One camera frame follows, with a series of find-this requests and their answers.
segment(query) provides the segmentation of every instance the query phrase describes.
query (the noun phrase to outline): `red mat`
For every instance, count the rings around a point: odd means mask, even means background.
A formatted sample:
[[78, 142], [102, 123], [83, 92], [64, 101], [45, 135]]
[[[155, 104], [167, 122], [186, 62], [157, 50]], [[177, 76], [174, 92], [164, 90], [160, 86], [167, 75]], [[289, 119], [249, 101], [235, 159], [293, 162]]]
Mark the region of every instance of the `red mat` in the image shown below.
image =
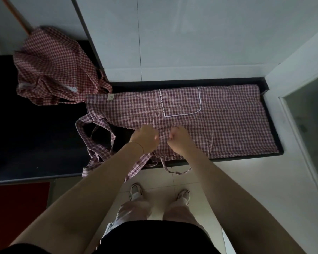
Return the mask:
[[0, 250], [46, 209], [49, 188], [50, 183], [0, 186]]

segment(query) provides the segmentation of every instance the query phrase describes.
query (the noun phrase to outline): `black countertop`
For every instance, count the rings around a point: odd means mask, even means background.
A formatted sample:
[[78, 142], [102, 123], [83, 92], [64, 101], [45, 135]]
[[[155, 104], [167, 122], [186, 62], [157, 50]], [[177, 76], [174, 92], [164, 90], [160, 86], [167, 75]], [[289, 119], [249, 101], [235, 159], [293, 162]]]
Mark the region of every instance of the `black countertop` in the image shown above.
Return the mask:
[[[88, 41], [79, 43], [97, 66]], [[113, 83], [113, 91], [117, 93], [183, 86], [237, 84], [257, 84], [261, 93], [268, 89], [263, 78], [237, 78]], [[81, 175], [82, 168], [87, 165], [90, 157], [76, 130], [75, 122], [87, 114], [85, 103], [36, 106], [29, 99], [18, 96], [16, 86], [17, 70], [13, 64], [13, 57], [0, 56], [0, 183]], [[270, 124], [282, 154], [282, 146], [271, 119]], [[167, 166], [186, 164], [186, 161], [167, 162]]]

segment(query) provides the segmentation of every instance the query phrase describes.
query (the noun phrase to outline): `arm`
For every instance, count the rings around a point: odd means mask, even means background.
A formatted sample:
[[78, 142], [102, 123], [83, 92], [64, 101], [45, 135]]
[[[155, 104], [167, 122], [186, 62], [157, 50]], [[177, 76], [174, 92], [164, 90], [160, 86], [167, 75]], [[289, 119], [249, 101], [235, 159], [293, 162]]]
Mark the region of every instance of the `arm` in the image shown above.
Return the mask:
[[305, 253], [256, 199], [195, 146], [184, 127], [172, 128], [167, 142], [193, 168], [237, 254]]
[[61, 196], [12, 244], [34, 244], [52, 254], [83, 253], [134, 163], [158, 144], [158, 131], [143, 125], [128, 144]]

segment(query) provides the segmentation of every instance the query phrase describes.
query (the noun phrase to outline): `shoe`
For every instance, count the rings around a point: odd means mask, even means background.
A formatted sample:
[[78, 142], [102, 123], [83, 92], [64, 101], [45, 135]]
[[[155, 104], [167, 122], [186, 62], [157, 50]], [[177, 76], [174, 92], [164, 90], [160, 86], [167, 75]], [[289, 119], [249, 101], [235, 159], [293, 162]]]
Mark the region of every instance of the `shoe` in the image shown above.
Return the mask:
[[191, 193], [189, 192], [189, 190], [182, 190], [181, 192], [179, 192], [177, 201], [180, 200], [181, 198], [184, 200], [186, 206], [188, 206], [189, 200], [191, 199]]
[[141, 186], [137, 183], [133, 184], [131, 186], [131, 189], [129, 190], [129, 199], [131, 201], [134, 201], [135, 199], [142, 196], [142, 189]]

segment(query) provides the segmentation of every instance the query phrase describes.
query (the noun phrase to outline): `pink plaid apron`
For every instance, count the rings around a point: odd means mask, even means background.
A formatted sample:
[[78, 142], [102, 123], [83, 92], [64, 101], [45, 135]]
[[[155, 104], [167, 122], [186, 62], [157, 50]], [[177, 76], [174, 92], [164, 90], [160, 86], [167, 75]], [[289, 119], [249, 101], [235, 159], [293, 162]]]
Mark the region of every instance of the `pink plaid apron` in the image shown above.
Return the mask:
[[115, 135], [108, 123], [134, 130], [142, 124], [151, 124], [159, 130], [159, 146], [140, 158], [126, 180], [139, 172], [149, 159], [162, 162], [168, 172], [165, 161], [184, 159], [167, 144], [170, 128], [177, 125], [189, 131], [208, 158], [279, 153], [256, 85], [159, 89], [114, 96], [91, 94], [86, 97], [86, 107], [88, 114], [76, 122], [91, 156], [83, 176], [99, 166], [99, 157], [106, 160], [113, 155], [111, 149], [85, 134], [83, 126], [89, 123], [110, 131], [111, 146]]
[[87, 94], [112, 92], [80, 45], [52, 27], [33, 31], [13, 55], [18, 69], [17, 94], [36, 105], [84, 102]]

